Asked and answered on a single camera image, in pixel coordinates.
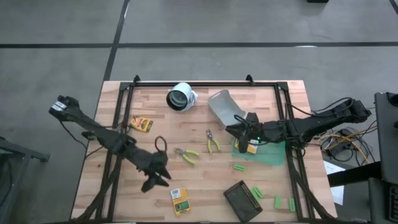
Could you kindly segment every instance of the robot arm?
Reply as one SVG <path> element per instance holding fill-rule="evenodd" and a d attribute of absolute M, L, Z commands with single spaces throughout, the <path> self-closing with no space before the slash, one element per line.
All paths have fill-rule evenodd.
<path fill-rule="evenodd" d="M 239 139 L 239 152 L 245 153 L 250 139 L 278 143 L 287 141 L 290 146 L 302 148 L 314 135 L 325 132 L 342 123 L 362 123 L 371 112 L 361 101 L 349 99 L 330 110 L 308 118 L 269 121 L 261 124 L 255 113 L 249 113 L 239 124 L 229 125 L 226 131 Z"/>
<path fill-rule="evenodd" d="M 134 138 L 124 133 L 106 129 L 93 121 L 81 111 L 79 102 L 69 96 L 59 96 L 57 101 L 51 106 L 49 113 L 60 122 L 70 121 L 85 128 L 96 136 L 98 142 L 112 154 L 126 158 L 136 165 L 137 170 L 144 171 L 144 174 L 148 175 L 148 180 L 144 182 L 141 188 L 143 192 L 150 190 L 154 185 L 169 186 L 161 178 L 161 176 L 164 176 L 171 179 L 169 172 L 165 168 L 168 160 L 167 148 L 164 151 L 158 150 L 155 153 L 138 148 L 136 146 L 137 141 Z"/>

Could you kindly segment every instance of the black metal frame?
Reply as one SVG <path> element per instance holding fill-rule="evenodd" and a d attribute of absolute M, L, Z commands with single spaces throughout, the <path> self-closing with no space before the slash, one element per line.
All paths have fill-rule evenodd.
<path fill-rule="evenodd" d="M 0 149 L 9 152 L 7 156 L 14 156 L 22 160 L 22 163 L 16 172 L 16 176 L 12 178 L 13 180 L 11 182 L 11 189 L 6 196 L 7 198 L 3 205 L 4 208 L 2 208 L 4 210 L 2 211 L 2 216 L 0 217 L 0 224 L 6 224 L 9 221 L 8 219 L 11 214 L 11 210 L 17 200 L 19 189 L 22 184 L 22 178 L 27 170 L 29 161 L 33 158 L 36 158 L 40 160 L 40 162 L 47 162 L 50 158 L 50 154 L 43 154 L 23 146 L 13 144 L 3 138 L 0 138 Z"/>
<path fill-rule="evenodd" d="M 130 105 L 131 105 L 131 101 L 132 101 L 132 94 L 134 91 L 134 87 L 153 87 L 153 86 L 173 87 L 178 83 L 178 82 L 140 82 L 140 80 L 141 79 L 138 76 L 136 76 L 134 78 L 133 82 L 121 82 L 120 83 L 119 94 L 118 94 L 118 99 L 116 102 L 115 114 L 114 114 L 113 125 L 112 125 L 112 127 L 114 129 L 116 129 L 119 125 L 121 125 L 122 129 L 124 131 L 126 131 L 129 114 L 130 114 Z M 284 110 L 283 110 L 284 107 L 282 104 L 282 98 L 280 95 L 281 91 L 283 91 L 283 93 L 284 93 L 286 103 L 291 104 L 289 88 L 288 88 L 287 82 L 257 82 L 256 83 L 252 79 L 252 76 L 248 75 L 246 77 L 246 81 L 241 81 L 241 82 L 228 82 L 228 81 L 225 81 L 225 82 L 188 82 L 188 84 L 191 85 L 192 87 L 196 87 L 196 86 L 256 86 L 256 87 L 263 86 L 263 87 L 271 87 L 275 91 L 275 97 L 276 97 L 276 101 L 277 101 L 277 108 L 278 108 L 278 113 L 279 113 L 280 119 L 284 119 L 284 117 L 285 117 Z M 126 90 L 128 90 L 128 94 L 127 94 L 126 108 L 124 111 L 123 121 L 121 124 L 118 124 L 123 95 Z M 293 110 L 292 110 L 291 106 L 288 107 L 288 110 L 286 111 L 286 113 L 288 114 L 288 116 L 290 118 L 294 117 Z M 299 189 L 297 187 L 297 181 L 294 178 L 292 178 L 293 172 L 297 171 L 294 166 L 294 162 L 293 162 L 293 151 L 289 146 L 287 146 L 285 148 L 285 150 L 286 150 L 287 166 L 288 166 L 291 184 L 292 184 L 293 198 L 296 201 L 295 206 L 296 206 L 297 220 L 300 221 L 300 220 L 303 220 L 304 217 L 303 217 L 302 207 L 301 207 L 301 203 L 300 203 L 300 195 L 299 195 Z M 298 169 L 299 169 L 300 176 L 301 176 L 304 184 L 308 188 L 307 174 L 305 171 L 302 154 L 300 151 L 297 151 L 296 155 L 297 155 L 296 159 L 298 161 Z M 103 187 L 104 183 L 107 181 L 110 166 L 111 166 L 111 160 L 112 160 L 112 154 L 107 153 L 101 188 Z M 122 161 L 122 158 L 117 157 L 114 169 L 117 169 L 116 167 L 118 167 L 118 177 L 113 182 L 111 197 L 110 197 L 110 201 L 109 201 L 109 209 L 108 209 L 108 213 L 106 215 L 106 220 L 108 222 L 111 222 L 113 220 L 114 206 L 116 203 L 116 196 L 117 196 L 117 191 L 118 191 L 119 174 L 121 171 L 121 168 L 120 168 L 120 166 L 118 166 L 118 164 L 120 164 L 121 161 Z M 315 214 L 313 211 L 313 205 L 312 205 L 310 199 L 306 195 L 304 195 L 304 196 L 305 196 L 306 206 L 307 206 L 307 210 L 308 210 L 308 218 L 314 219 Z M 104 201 L 104 199 L 102 198 L 102 201 L 96 211 L 95 219 L 98 221 L 103 220 L 103 218 L 102 218 L 103 201 Z"/>
<path fill-rule="evenodd" d="M 380 161 L 329 174 L 328 180 L 330 187 L 337 187 L 341 185 L 367 181 L 371 177 L 382 180 Z"/>

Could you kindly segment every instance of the gray floor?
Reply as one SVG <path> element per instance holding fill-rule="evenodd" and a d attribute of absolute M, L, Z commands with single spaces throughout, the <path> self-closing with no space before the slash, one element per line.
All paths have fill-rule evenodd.
<path fill-rule="evenodd" d="M 122 4 L 0 0 L 0 44 L 111 43 Z M 131 0 L 120 42 L 398 41 L 397 25 L 388 0 Z M 0 136 L 51 153 L 29 166 L 13 223 L 68 219 L 84 152 L 48 109 L 69 95 L 94 116 L 109 51 L 0 49 Z M 375 92 L 397 92 L 397 56 L 398 47 L 119 49 L 111 80 L 302 79 L 313 109 L 344 96 L 372 107 Z M 379 159 L 377 135 L 365 140 Z M 366 209 L 366 186 L 347 187 L 339 215 L 369 218 Z"/>

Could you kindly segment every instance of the pliers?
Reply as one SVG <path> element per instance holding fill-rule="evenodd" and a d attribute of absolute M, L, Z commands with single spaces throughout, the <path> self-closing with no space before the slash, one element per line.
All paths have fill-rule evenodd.
<path fill-rule="evenodd" d="M 195 164 L 195 161 L 193 161 L 192 159 L 190 159 L 190 158 L 187 156 L 187 154 L 189 153 L 189 154 L 193 154 L 193 155 L 196 155 L 196 156 L 200 156 L 200 154 L 199 154 L 198 152 L 194 151 L 194 150 L 186 150 L 186 151 L 184 151 L 184 150 L 182 150 L 182 149 L 175 148 L 175 149 L 174 149 L 174 152 L 176 152 L 177 154 L 180 154 L 180 156 L 182 156 L 187 162 L 191 163 L 192 165 Z"/>
<path fill-rule="evenodd" d="M 207 134 L 207 149 L 209 150 L 210 154 L 213 153 L 213 150 L 211 149 L 212 141 L 216 144 L 217 150 L 221 151 L 220 145 L 218 144 L 218 141 L 213 138 L 213 134 L 211 133 L 210 129 L 206 130 L 206 134 Z"/>

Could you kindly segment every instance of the yellow package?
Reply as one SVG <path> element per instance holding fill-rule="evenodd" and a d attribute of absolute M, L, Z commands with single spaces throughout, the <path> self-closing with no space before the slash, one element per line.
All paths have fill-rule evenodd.
<path fill-rule="evenodd" d="M 259 141 L 252 139 L 252 140 L 250 140 L 250 143 L 259 144 Z M 239 141 L 237 139 L 235 139 L 234 147 L 236 149 L 239 149 Z M 255 154 L 257 152 L 257 146 L 249 144 L 248 145 L 248 152 L 250 152 L 251 154 Z"/>
<path fill-rule="evenodd" d="M 130 127 L 143 132 L 149 132 L 153 121 L 148 118 L 133 117 L 130 122 Z"/>
<path fill-rule="evenodd" d="M 174 189 L 170 191 L 173 200 L 173 207 L 176 216 L 189 212 L 191 207 L 188 202 L 188 195 L 185 189 Z"/>

